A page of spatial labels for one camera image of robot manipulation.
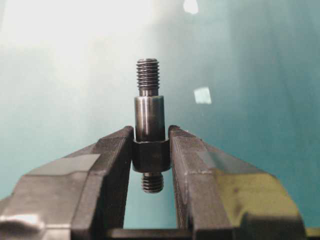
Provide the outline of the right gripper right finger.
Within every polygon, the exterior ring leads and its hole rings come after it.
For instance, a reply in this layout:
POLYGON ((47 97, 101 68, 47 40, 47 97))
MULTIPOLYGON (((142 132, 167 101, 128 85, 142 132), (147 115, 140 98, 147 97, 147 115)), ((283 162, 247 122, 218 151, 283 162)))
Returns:
POLYGON ((272 174, 172 125, 177 226, 195 240, 304 240, 299 210, 272 174))

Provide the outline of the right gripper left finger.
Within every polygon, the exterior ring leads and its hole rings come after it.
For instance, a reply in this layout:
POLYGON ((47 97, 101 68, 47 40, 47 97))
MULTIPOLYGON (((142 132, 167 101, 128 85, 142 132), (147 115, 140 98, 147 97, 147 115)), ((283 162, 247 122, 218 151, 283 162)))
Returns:
POLYGON ((134 130, 96 143, 23 175, 0 202, 3 240, 101 240, 122 228, 134 130))

